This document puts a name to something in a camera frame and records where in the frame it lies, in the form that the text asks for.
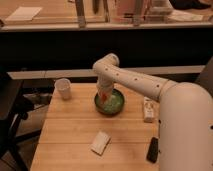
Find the paper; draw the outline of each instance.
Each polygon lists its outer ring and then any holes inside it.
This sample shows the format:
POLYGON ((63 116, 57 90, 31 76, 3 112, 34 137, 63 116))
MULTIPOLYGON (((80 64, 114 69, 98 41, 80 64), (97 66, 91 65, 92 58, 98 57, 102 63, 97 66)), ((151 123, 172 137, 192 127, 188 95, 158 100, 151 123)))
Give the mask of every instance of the paper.
POLYGON ((19 7, 6 21, 31 21, 41 10, 42 7, 19 7))
POLYGON ((173 12, 168 16, 168 18, 175 21, 202 21, 203 15, 173 10, 173 12))

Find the black remote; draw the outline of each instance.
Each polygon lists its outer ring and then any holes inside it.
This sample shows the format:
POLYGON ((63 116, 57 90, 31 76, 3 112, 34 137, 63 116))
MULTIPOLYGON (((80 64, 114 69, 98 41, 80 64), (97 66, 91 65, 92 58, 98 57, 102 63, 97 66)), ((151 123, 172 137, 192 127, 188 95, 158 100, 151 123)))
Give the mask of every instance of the black remote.
POLYGON ((152 137, 146 159, 155 163, 158 159, 158 139, 152 137))

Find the white sponge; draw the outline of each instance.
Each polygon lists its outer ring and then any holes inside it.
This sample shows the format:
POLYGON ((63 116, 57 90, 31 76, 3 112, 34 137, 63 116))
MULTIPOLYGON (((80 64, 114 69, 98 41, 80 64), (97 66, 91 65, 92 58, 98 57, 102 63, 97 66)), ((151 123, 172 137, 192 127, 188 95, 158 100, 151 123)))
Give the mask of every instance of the white sponge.
POLYGON ((110 140, 110 136, 105 132, 99 131, 91 145, 91 150, 99 155, 102 155, 106 145, 110 140))

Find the chair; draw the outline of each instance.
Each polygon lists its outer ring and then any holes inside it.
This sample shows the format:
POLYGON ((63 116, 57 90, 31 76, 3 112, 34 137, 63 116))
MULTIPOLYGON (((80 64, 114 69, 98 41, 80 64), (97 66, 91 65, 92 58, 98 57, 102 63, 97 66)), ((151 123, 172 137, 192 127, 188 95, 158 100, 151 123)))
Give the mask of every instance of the chair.
POLYGON ((213 97, 213 57, 197 77, 195 83, 205 88, 213 97))
POLYGON ((22 95, 22 84, 22 80, 12 80, 0 71, 0 158, 9 151, 20 169, 27 171, 18 143, 40 135, 41 131, 16 137, 21 120, 27 119, 28 112, 34 109, 33 103, 22 95))

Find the wooden table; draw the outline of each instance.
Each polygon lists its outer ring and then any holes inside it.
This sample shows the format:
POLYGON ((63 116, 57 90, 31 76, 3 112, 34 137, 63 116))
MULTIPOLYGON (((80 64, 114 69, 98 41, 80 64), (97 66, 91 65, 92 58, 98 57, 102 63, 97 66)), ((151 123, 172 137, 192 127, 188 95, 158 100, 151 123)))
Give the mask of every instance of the wooden table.
POLYGON ((125 106, 110 118, 95 109, 96 84, 71 84, 68 101, 54 91, 31 170, 157 171, 158 164, 146 160, 149 142, 158 135, 157 116, 154 123, 144 123, 143 97, 115 87, 124 94, 125 106), (100 130, 111 136, 102 156, 90 149, 100 130))

